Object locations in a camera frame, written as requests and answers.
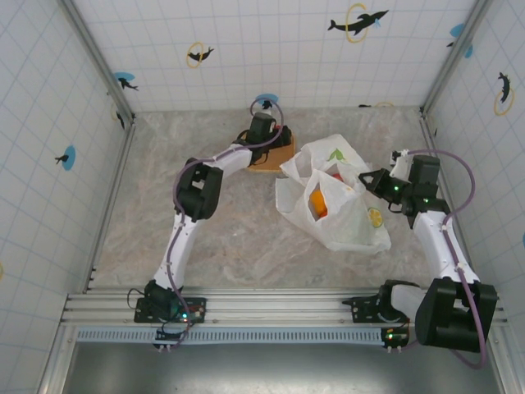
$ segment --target metal corner post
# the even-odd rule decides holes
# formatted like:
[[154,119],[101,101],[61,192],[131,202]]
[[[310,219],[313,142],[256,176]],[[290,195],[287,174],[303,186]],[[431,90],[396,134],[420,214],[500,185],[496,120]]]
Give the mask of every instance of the metal corner post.
[[67,19],[73,26],[77,37],[83,44],[85,51],[89,58],[92,60],[95,68],[97,69],[100,77],[104,81],[107,87],[107,91],[115,101],[115,105],[118,108],[118,112],[124,117],[129,123],[133,121],[133,112],[128,104],[126,97],[122,93],[120,86],[117,84],[109,65],[106,63],[104,56],[98,49],[97,44],[91,33],[88,30],[88,26],[82,19],[78,8],[75,5],[74,0],[58,0],[58,5],[64,11]]
[[463,55],[467,52],[468,46],[473,41],[477,28],[482,23],[485,14],[493,2],[494,0],[476,0],[461,35],[454,43],[452,52],[446,59],[443,67],[440,69],[440,72],[432,85],[431,91],[428,94],[427,99],[425,99],[425,103],[422,105],[422,113],[424,115],[427,115],[436,105],[437,99],[445,89],[446,84],[449,82],[450,77],[454,73],[459,62],[463,59]]

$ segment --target lemon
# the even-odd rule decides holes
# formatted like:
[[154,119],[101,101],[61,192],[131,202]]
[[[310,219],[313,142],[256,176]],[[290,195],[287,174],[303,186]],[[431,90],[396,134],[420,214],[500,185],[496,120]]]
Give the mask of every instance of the lemon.
[[368,217],[370,218],[370,222],[375,228],[381,227],[383,225],[383,217],[379,209],[369,208]]

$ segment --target plastic bag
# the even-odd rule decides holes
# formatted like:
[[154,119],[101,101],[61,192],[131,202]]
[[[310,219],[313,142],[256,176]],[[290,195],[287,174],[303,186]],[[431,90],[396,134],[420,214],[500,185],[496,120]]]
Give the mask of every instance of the plastic bag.
[[[370,169],[342,135],[306,144],[281,169],[288,178],[276,180],[276,208],[295,226],[330,250],[375,254],[390,248],[378,199],[358,179]],[[344,183],[331,176],[336,173]],[[323,218],[309,200],[316,189],[327,208]]]

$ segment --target white tile wall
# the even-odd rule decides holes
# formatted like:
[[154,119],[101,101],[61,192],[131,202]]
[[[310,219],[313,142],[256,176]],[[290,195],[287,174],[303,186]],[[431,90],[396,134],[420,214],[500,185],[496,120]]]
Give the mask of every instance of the white tile wall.
[[[2,1],[0,392],[35,392],[84,280],[124,136],[110,107],[55,0]],[[70,144],[66,172],[54,158]]]
[[[421,105],[474,0],[361,2],[388,13],[358,44],[327,31],[345,23],[353,3],[341,0],[76,3],[110,67],[135,76],[139,92],[124,92],[140,112],[245,108],[262,93],[289,107]],[[214,51],[191,69],[195,42]]]
[[[495,2],[432,114],[436,143],[462,155],[476,175],[472,207],[459,216],[472,263],[481,279],[496,286],[525,359],[525,12],[523,2]],[[496,95],[508,75],[514,105],[496,116]],[[501,110],[509,108],[512,92]],[[464,172],[446,171],[456,204],[469,187]],[[518,366],[525,374],[523,366]]]

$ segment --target purple cable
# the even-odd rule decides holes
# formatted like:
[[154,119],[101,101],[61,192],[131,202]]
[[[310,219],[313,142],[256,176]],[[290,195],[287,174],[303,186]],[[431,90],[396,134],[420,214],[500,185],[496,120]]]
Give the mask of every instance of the purple cable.
[[173,280],[173,275],[172,275],[172,272],[171,272],[171,261],[169,261],[169,258],[171,256],[171,252],[173,251],[173,246],[175,245],[175,242],[176,242],[177,238],[179,238],[179,235],[180,235],[180,232],[182,231],[182,227],[184,226],[184,220],[185,220],[185,217],[186,217],[186,213],[184,211],[184,208],[182,207],[182,205],[180,205],[179,200],[177,199],[177,191],[178,191],[180,179],[182,177],[182,174],[184,174],[186,171],[188,171],[193,166],[196,166],[197,164],[200,164],[200,163],[212,163],[212,162],[215,162],[217,160],[220,160],[221,158],[225,158],[229,154],[232,154],[232,153],[234,153],[234,152],[236,152],[238,150],[262,148],[263,146],[269,145],[269,144],[273,143],[275,140],[277,140],[279,138],[279,136],[281,135],[282,129],[283,129],[284,125],[285,125],[285,116],[282,113],[281,107],[279,107],[279,105],[275,101],[273,101],[271,98],[258,98],[257,100],[253,101],[253,103],[249,107],[249,111],[250,111],[250,113],[252,115],[253,115],[253,106],[255,105],[256,102],[261,101],[261,100],[269,101],[270,103],[275,105],[277,110],[279,111],[279,114],[281,115],[281,127],[279,128],[279,131],[273,136],[273,138],[271,138],[270,140],[268,140],[266,142],[263,142],[261,144],[243,145],[243,146],[239,146],[238,148],[236,147],[236,148],[229,149],[226,152],[223,152],[223,153],[219,154],[216,158],[200,158],[200,159],[194,160],[193,162],[186,164],[182,168],[182,170],[180,170],[180,172],[177,174],[177,176],[175,178],[175,182],[173,182],[173,188],[172,188],[173,203],[175,204],[175,206],[180,211],[180,225],[179,225],[179,228],[177,228],[177,232],[173,236],[173,240],[171,240],[170,246],[167,249],[167,261],[166,261],[166,263],[167,263],[166,264],[166,266],[167,266],[167,278],[170,281],[171,288],[175,292],[176,296],[179,298],[180,302],[182,303],[182,306],[184,307],[184,310],[185,310],[186,314],[188,315],[188,322],[187,322],[185,330],[180,335],[179,340],[176,342],[175,345],[173,345],[171,347],[172,349],[176,349],[177,347],[180,346],[182,341],[184,339],[186,339],[186,337],[188,336],[189,329],[191,328],[191,319],[189,318],[191,316],[191,313],[189,312],[189,306],[186,303],[186,300],[184,299],[182,294],[180,293],[179,289],[177,289],[177,286],[175,284],[175,281]]
[[465,167],[465,169],[468,172],[468,176],[470,177],[470,182],[472,185],[470,189],[470,194],[468,195],[468,198],[465,200],[463,204],[461,204],[456,210],[446,215],[445,219],[443,219],[443,226],[444,226],[443,236],[445,237],[446,244],[449,247],[450,253],[452,254],[452,259],[454,260],[454,265],[456,266],[456,269],[458,271],[459,279],[461,280],[463,289],[465,290],[465,293],[467,294],[468,304],[470,305],[470,309],[472,310],[472,316],[474,317],[474,323],[476,324],[477,337],[479,339],[479,349],[480,349],[482,357],[477,364],[473,364],[469,360],[467,360],[463,355],[461,355],[458,351],[452,350],[452,353],[454,353],[461,361],[463,361],[466,365],[468,365],[472,369],[481,369],[483,368],[483,366],[485,366],[485,363],[486,363],[486,343],[485,343],[485,336],[483,335],[482,321],[479,318],[479,313],[477,311],[477,306],[474,301],[473,294],[470,291],[470,288],[468,287],[467,278],[465,277],[463,269],[458,267],[458,264],[459,264],[458,254],[456,253],[454,246],[452,245],[452,240],[450,239],[449,232],[446,228],[446,223],[450,220],[450,218],[452,218],[453,215],[455,216],[456,213],[458,213],[459,211],[463,210],[473,200],[474,194],[476,193],[476,180],[474,179],[473,170],[470,168],[467,162],[465,162],[460,156],[456,154],[453,154],[451,152],[447,152],[441,149],[416,149],[416,150],[409,151],[409,154],[419,154],[419,153],[440,153],[440,154],[449,156],[451,158],[454,158],[458,162],[460,162],[463,167]]

